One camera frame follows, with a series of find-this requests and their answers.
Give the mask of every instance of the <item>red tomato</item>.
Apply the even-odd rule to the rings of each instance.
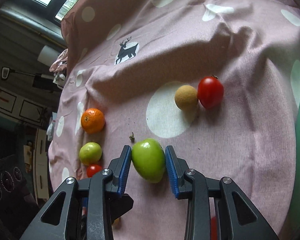
[[[210,225],[211,225],[211,240],[218,240],[216,217],[211,218],[211,224]]]
[[[91,178],[94,174],[96,174],[97,172],[99,172],[101,170],[103,170],[103,168],[98,164],[89,165],[89,167],[87,168],[88,178]]]
[[[198,99],[204,108],[212,108],[222,101],[223,85],[216,77],[205,77],[198,85]]]

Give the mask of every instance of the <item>polka dot fabric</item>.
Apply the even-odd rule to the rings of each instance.
[[[133,145],[133,132],[136,141],[173,145],[207,177],[231,177],[279,233],[294,184],[300,102],[293,0],[79,0],[61,25],[68,79],[49,149],[54,189],[67,176],[86,177],[78,158],[85,143],[101,145],[107,167]],[[225,88],[221,105],[180,112],[178,87],[212,74]],[[91,107],[106,125],[88,135],[80,118]],[[114,239],[183,238],[187,203],[174,199],[166,176],[148,184],[132,165],[126,192],[134,207]]]

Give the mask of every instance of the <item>tangerine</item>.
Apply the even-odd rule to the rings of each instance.
[[[104,114],[96,108],[87,109],[81,116],[81,126],[86,133],[100,132],[105,125]]]

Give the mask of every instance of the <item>tan felt ball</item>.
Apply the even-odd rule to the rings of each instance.
[[[174,101],[183,111],[193,109],[198,104],[197,90],[189,85],[179,87],[174,95]]]

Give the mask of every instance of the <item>metal screw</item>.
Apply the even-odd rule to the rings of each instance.
[[[232,182],[232,179],[230,179],[229,177],[224,177],[222,180],[226,184],[230,184]]]
[[[111,172],[110,169],[103,169],[103,170],[101,171],[101,174],[102,174],[102,175],[108,175],[108,174],[110,174],[110,172]]]
[[[194,169],[187,169],[187,170],[186,170],[186,173],[187,173],[188,175],[194,175],[194,174],[195,174],[195,170],[194,170]]]
[[[67,184],[72,184],[72,183],[74,183],[74,178],[73,178],[73,177],[66,178],[66,183],[67,183]]]

